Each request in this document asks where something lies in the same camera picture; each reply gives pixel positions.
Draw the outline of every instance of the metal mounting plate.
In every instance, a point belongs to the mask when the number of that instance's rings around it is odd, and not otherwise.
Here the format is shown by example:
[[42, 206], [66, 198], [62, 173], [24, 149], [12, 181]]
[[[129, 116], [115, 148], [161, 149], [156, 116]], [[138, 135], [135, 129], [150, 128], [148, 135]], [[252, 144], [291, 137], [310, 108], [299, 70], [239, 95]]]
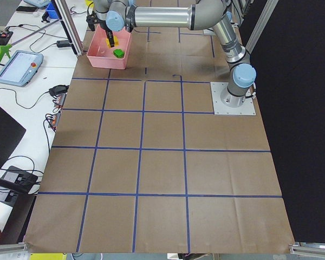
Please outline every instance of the metal mounting plate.
[[256, 115], [252, 98], [245, 99], [243, 105], [232, 108], [225, 105], [220, 94], [228, 86], [227, 82], [211, 82], [213, 109], [215, 115]]

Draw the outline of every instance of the green object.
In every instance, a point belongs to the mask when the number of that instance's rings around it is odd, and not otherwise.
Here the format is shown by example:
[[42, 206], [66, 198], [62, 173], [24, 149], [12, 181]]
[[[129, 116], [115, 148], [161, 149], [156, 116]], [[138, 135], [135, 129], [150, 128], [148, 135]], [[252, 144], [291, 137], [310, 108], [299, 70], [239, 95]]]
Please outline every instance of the green object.
[[9, 58], [11, 58], [10, 52], [9, 52], [11, 47], [12, 47], [12, 45], [10, 45], [10, 44], [0, 45], [0, 62], [1, 62], [1, 60], [4, 57], [5, 54], [7, 54], [7, 56]]
[[122, 49], [115, 49], [115, 50], [113, 51], [113, 54], [114, 54], [114, 56], [116, 56], [117, 58], [121, 59], [121, 58], [124, 57], [125, 52], [124, 52]]

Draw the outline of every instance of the white table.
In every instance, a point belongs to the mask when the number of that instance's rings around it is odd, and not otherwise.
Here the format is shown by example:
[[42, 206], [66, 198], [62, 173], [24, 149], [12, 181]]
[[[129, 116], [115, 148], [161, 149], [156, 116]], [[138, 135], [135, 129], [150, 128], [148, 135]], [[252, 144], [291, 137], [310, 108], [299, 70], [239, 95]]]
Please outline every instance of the white table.
[[[74, 10], [77, 12], [83, 12], [87, 8], [84, 0], [67, 0], [67, 3], [70, 8], [75, 6]], [[25, 23], [43, 27], [46, 25], [41, 22], [43, 14], [44, 10], [40, 10], [37, 17], [32, 14], [15, 12], [7, 26]], [[73, 20], [80, 39], [83, 40], [87, 30], [86, 14], [74, 15]], [[33, 30], [38, 29], [37, 27], [31, 27], [28, 25], [25, 25], [25, 27]], [[32, 31], [22, 28], [11, 28], [10, 30], [14, 32], [11, 42], [15, 42], [32, 33]], [[59, 22], [46, 28], [46, 33], [66, 37]], [[13, 54], [16, 50], [30, 51], [29, 46], [39, 37], [41, 37], [41, 34], [33, 35], [32, 37], [13, 46], [11, 48], [11, 53]], [[55, 43], [57, 40], [65, 39], [44, 35], [41, 40], [37, 41], [37, 43], [32, 46], [32, 49], [34, 51], [39, 51], [46, 46]], [[41, 68], [25, 87], [15, 87], [0, 83], [0, 88], [14, 89], [17, 92], [18, 103], [26, 107], [33, 105], [37, 98], [49, 88], [60, 84], [70, 84], [76, 66], [77, 57], [70, 47], [58, 48], [54, 45], [53, 47], [43, 51], [42, 54], [44, 56], [44, 61]], [[1, 63], [5, 64], [7, 61], [8, 57], [5, 55]], [[23, 139], [13, 151], [11, 157], [16, 155], [28, 156], [34, 161], [35, 169], [40, 171], [44, 171], [48, 159], [47, 137], [43, 129], [43, 120], [45, 119], [45, 114], [52, 113], [54, 108], [52, 99], [53, 98], [50, 95], [46, 94], [40, 99], [34, 108], [27, 110], [16, 104], [14, 92], [3, 89], [0, 90], [0, 106], [27, 130]], [[47, 123], [45, 123], [45, 125], [49, 142], [51, 144], [54, 138], [54, 132], [51, 129], [48, 129]], [[25, 170], [32, 169], [31, 161], [26, 158], [14, 158], [9, 160], [3, 165], [3, 168], [8, 168], [12, 165]], [[38, 186], [35, 185], [31, 189], [30, 193], [34, 193], [37, 190]], [[1, 230], [3, 230], [6, 224], [11, 209], [11, 207], [0, 203]]]

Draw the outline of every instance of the floor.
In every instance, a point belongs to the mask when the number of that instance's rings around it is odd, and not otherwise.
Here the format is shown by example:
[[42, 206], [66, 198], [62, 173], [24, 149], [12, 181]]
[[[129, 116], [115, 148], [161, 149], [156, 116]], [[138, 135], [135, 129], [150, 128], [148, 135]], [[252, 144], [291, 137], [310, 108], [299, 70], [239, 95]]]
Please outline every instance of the floor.
[[20, 2], [20, 0], [0, 0], [0, 30], [5, 28]]

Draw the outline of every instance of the computer monitor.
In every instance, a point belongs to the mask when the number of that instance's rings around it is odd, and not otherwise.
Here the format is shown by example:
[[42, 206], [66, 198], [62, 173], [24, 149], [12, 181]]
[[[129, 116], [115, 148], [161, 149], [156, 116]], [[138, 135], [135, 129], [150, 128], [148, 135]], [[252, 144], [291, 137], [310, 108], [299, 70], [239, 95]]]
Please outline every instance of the computer monitor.
[[0, 107], [0, 168], [25, 134], [25, 128]]

